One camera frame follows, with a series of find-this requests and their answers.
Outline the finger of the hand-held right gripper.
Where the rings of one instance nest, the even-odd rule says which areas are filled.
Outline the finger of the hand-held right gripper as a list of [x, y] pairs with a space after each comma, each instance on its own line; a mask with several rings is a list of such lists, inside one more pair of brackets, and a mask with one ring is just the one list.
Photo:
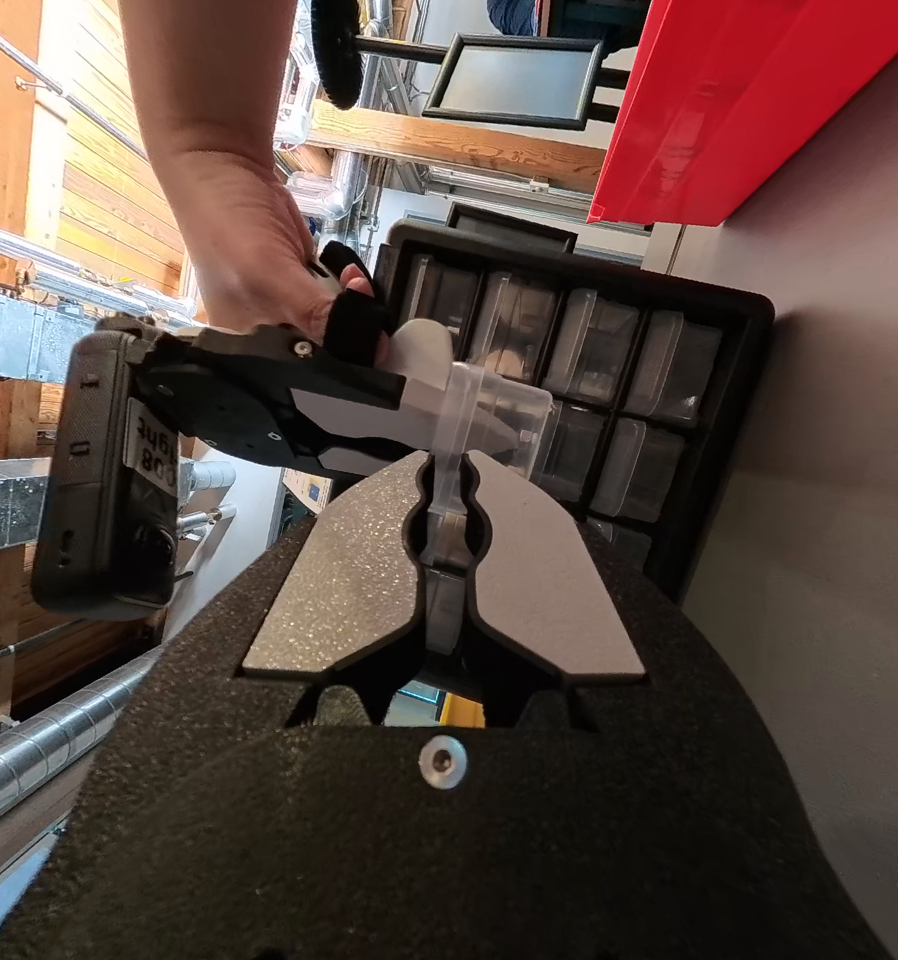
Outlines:
[[414, 318], [389, 339], [381, 369], [406, 379], [395, 410], [292, 389], [296, 408], [319, 427], [347, 438], [390, 439], [429, 450], [452, 374], [454, 344], [436, 320]]
[[364, 478], [376, 474], [406, 456], [419, 452], [409, 446], [330, 446], [317, 456], [317, 476], [329, 479]]

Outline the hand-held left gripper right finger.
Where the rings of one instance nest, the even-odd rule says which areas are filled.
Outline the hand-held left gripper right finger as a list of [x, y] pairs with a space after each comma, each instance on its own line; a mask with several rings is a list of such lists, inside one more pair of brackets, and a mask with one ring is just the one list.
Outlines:
[[571, 686], [645, 666], [573, 517], [488, 454], [463, 455], [467, 611], [492, 642]]

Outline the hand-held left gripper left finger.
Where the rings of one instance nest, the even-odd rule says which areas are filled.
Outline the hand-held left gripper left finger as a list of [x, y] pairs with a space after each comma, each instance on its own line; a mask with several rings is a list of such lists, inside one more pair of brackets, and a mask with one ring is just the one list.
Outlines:
[[410, 533], [427, 467], [426, 452], [410, 453], [322, 511], [242, 661], [245, 675], [324, 679], [417, 626], [424, 574]]

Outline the clear plastic drawer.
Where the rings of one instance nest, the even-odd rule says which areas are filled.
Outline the clear plastic drawer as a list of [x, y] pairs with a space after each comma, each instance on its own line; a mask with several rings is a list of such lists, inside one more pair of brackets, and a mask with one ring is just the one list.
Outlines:
[[426, 543], [426, 646], [449, 656], [457, 645], [466, 607], [467, 506], [461, 466], [478, 451], [524, 480], [531, 480], [554, 410], [551, 393], [484, 369], [455, 363], [442, 395], [430, 452], [431, 501]]

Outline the yellow plastic bin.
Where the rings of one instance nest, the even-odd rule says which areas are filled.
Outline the yellow plastic bin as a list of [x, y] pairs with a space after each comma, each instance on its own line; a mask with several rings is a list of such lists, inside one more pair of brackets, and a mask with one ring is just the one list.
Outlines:
[[486, 719], [479, 702], [413, 680], [393, 695], [383, 725], [400, 728], [483, 728]]

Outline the black drawer cabinet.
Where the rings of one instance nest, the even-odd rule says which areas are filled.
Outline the black drawer cabinet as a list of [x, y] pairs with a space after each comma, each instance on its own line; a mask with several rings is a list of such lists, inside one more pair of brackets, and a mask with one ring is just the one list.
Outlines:
[[432, 255], [467, 271], [513, 271], [560, 293], [590, 287], [613, 302], [638, 307], [643, 325], [651, 310], [665, 309], [721, 331], [699, 419], [689, 430], [688, 449], [659, 521], [645, 524], [605, 517], [588, 511], [586, 504], [555, 499], [609, 540], [669, 599], [682, 601], [765, 367], [776, 318], [772, 303], [760, 294], [674, 278], [586, 252], [516, 245], [411, 218], [389, 228], [376, 262], [376, 278], [402, 321], [403, 297], [416, 255]]

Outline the red plastic bin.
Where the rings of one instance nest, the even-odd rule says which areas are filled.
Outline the red plastic bin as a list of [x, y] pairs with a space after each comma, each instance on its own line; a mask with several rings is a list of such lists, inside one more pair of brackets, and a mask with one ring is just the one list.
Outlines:
[[587, 222], [716, 227], [898, 55], [898, 1], [655, 1]]

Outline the person's right forearm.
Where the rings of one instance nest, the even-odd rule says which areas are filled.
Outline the person's right forearm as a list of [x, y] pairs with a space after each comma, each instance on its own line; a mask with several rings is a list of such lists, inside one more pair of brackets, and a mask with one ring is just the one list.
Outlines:
[[297, 3], [124, 1], [133, 102], [154, 169], [188, 154], [272, 166]]

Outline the person's right hand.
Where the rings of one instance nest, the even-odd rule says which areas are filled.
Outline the person's right hand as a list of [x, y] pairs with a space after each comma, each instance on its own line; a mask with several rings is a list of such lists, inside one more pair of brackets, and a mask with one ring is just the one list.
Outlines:
[[212, 328], [291, 326], [322, 344], [335, 295], [309, 268], [313, 239], [271, 163], [182, 150], [157, 176], [179, 226]]

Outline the wooden ceiling beam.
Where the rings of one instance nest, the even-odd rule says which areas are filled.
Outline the wooden ceiling beam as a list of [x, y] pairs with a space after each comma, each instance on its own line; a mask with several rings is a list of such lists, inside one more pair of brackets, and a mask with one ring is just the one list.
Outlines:
[[312, 106], [307, 142], [394, 161], [544, 181], [585, 194], [595, 191], [607, 153], [578, 143], [376, 109], [339, 110], [323, 100]]

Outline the dark panel on stand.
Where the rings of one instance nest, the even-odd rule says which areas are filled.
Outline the dark panel on stand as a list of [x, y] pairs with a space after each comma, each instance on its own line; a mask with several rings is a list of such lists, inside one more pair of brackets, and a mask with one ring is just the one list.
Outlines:
[[598, 89], [625, 90], [631, 73], [602, 65], [595, 39], [457, 33], [421, 115], [440, 121], [582, 131], [620, 108]]

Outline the black round ribbed disc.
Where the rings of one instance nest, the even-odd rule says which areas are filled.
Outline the black round ribbed disc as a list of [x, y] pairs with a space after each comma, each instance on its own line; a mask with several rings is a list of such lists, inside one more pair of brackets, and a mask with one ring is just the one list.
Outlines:
[[364, 77], [358, 1], [311, 1], [311, 44], [320, 82], [340, 111], [356, 106]]

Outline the metal air duct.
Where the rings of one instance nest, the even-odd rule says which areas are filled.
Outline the metal air duct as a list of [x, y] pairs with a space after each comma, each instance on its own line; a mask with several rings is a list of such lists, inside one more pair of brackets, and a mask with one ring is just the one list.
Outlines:
[[0, 378], [62, 385], [76, 343], [95, 330], [83, 309], [0, 294]]
[[[0, 550], [36, 540], [50, 464], [49, 457], [0, 460]], [[195, 494], [228, 490], [237, 477], [231, 462], [187, 458], [180, 461], [179, 474], [180, 511]]]

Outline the round metal duct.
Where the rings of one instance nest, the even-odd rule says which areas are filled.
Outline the round metal duct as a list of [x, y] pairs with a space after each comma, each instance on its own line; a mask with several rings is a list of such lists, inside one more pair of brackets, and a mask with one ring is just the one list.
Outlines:
[[0, 734], [0, 818], [105, 740], [166, 648], [156, 646]]

